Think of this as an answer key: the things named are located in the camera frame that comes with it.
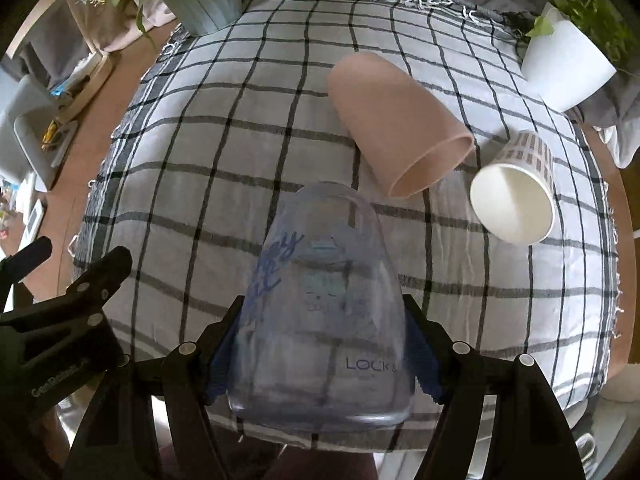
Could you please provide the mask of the clear plastic cup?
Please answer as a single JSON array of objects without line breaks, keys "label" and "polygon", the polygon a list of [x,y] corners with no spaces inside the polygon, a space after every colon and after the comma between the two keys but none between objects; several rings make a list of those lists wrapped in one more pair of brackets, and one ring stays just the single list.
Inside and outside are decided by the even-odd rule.
[{"label": "clear plastic cup", "polygon": [[398,277],[371,205],[335,182],[287,198],[240,313],[232,412],[309,432],[394,426],[414,393],[406,344]]}]

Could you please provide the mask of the white paper cup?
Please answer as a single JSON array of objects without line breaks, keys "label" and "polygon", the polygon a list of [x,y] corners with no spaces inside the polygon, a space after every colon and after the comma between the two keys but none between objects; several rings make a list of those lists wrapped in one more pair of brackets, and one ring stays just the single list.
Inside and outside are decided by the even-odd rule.
[{"label": "white paper cup", "polygon": [[552,231],[556,216],[552,151],[541,136],[523,130],[478,170],[471,206],[484,228],[500,240],[530,246]]}]

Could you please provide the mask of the pink plastic cup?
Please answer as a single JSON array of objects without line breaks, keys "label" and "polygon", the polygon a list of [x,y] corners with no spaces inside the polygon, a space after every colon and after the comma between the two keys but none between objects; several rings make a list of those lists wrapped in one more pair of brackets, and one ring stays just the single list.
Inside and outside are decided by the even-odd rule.
[{"label": "pink plastic cup", "polygon": [[474,138],[463,122],[395,64],[357,52],[328,76],[329,98],[384,194],[416,195],[469,155]]}]

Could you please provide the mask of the white mini projector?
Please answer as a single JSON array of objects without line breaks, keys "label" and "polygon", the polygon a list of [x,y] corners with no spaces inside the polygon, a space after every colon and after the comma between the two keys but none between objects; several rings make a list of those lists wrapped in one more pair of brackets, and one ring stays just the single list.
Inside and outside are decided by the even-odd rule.
[{"label": "white mini projector", "polygon": [[58,119],[58,102],[34,77],[2,84],[2,179],[19,185],[34,174],[36,190],[50,192],[77,129]]}]

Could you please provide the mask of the checkered grey tablecloth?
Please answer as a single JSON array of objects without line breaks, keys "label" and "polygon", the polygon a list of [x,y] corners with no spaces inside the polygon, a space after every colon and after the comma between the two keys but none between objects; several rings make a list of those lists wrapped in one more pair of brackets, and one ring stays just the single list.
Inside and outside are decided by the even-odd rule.
[{"label": "checkered grey tablecloth", "polygon": [[588,142],[524,78],[497,15],[460,0],[248,0],[174,37],[93,183],[84,272],[163,359],[234,304],[210,420],[301,448],[423,450],[445,405],[419,321],[540,376],[572,408],[608,379],[614,224]]}]

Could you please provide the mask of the white plant pot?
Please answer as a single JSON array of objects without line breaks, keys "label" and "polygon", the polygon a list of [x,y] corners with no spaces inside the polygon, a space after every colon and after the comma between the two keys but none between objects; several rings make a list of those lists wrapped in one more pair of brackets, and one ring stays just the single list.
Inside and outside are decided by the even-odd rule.
[{"label": "white plant pot", "polygon": [[606,55],[551,2],[536,18],[522,74],[548,107],[566,112],[616,73]]}]

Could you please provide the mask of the green potted plant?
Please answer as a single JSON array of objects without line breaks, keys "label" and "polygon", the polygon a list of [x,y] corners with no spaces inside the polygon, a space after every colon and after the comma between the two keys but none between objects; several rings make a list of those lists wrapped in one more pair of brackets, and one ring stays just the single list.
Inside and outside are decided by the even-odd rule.
[{"label": "green potted plant", "polygon": [[628,70],[639,53],[639,38],[608,0],[550,0],[552,8],[570,21],[605,55],[618,72],[638,78]]}]

